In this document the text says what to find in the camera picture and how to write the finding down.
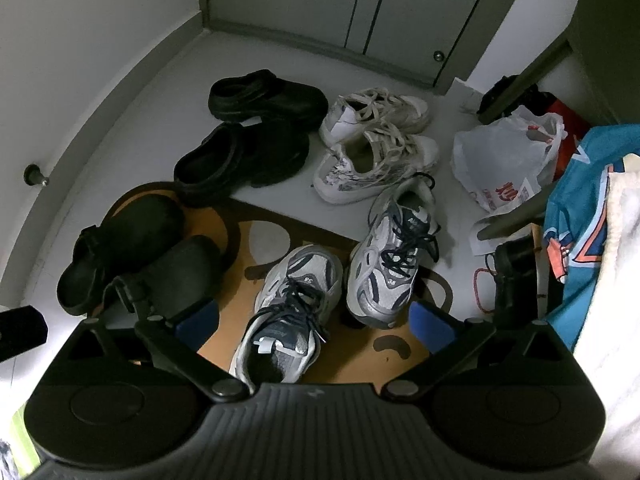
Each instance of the plastic bag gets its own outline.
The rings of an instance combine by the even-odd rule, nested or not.
[[[565,137],[560,115],[538,117],[520,106],[509,117],[456,133],[453,174],[482,208],[493,212],[514,200],[525,181],[533,194],[551,183]]]

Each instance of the white floor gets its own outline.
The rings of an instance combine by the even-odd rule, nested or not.
[[[111,204],[133,187],[171,180],[175,162],[219,124],[207,108],[212,83],[261,68],[269,68],[286,79],[317,86],[330,103],[338,94],[374,86],[427,99],[433,121],[426,134],[438,141],[442,153],[441,163],[434,172],[438,221],[443,226],[439,235],[442,257],[433,268],[452,286],[451,313],[459,319],[479,315],[472,277],[474,271],[484,265],[484,259],[472,256],[468,232],[484,211],[454,179],[449,165],[453,134],[478,122],[469,110],[463,110],[453,92],[447,97],[435,97],[386,76],[308,52],[229,34],[204,34],[132,102],[84,168],[52,226],[24,298],[24,304],[32,304],[44,314],[49,325],[49,340],[46,345],[0,365],[3,412],[12,413],[28,398],[79,322],[58,306],[56,283],[71,260],[80,229],[100,223]],[[323,202],[310,186],[323,150],[319,138],[313,136],[306,165],[296,177],[259,190],[241,189],[236,198],[347,237],[364,238],[370,201],[332,206]],[[431,290],[435,298],[442,297],[439,288],[434,285]],[[493,294],[492,286],[483,283],[483,304],[491,306]]]

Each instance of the white towel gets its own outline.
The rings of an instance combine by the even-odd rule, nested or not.
[[[607,414],[604,433],[591,464],[606,479],[638,478],[640,172],[609,175],[607,240],[574,357],[600,396]]]

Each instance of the gray running shoe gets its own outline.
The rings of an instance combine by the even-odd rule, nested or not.
[[[324,325],[342,293],[342,264],[327,249],[290,252],[267,275],[229,373],[253,393],[261,383],[295,383],[315,362]]]
[[[424,253],[438,261],[434,181],[419,174],[385,190],[369,212],[369,235],[351,253],[347,307],[375,328],[396,323],[408,303]]]

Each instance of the baseboard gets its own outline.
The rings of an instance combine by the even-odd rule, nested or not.
[[[333,57],[340,61],[360,66],[383,75],[388,75],[398,81],[408,83],[419,88],[426,88],[433,91],[433,79],[427,76],[420,76],[408,70],[404,70],[395,65],[378,61],[371,57],[363,56],[347,48],[325,43],[324,41],[312,40],[305,36],[283,32],[281,30],[273,30],[272,28],[255,27],[253,25],[243,25],[241,23],[224,22],[222,20],[212,20],[210,22],[212,30],[221,30],[222,32],[230,32],[240,36],[255,36],[262,40],[270,40],[275,43],[285,44],[312,52],[313,54],[321,54],[322,56]]]
[[[47,232],[89,157],[140,91],[201,31],[202,14],[198,12],[151,48],[80,126],[52,168],[50,184],[39,190],[13,236],[13,246],[0,277],[0,304],[19,305]]]

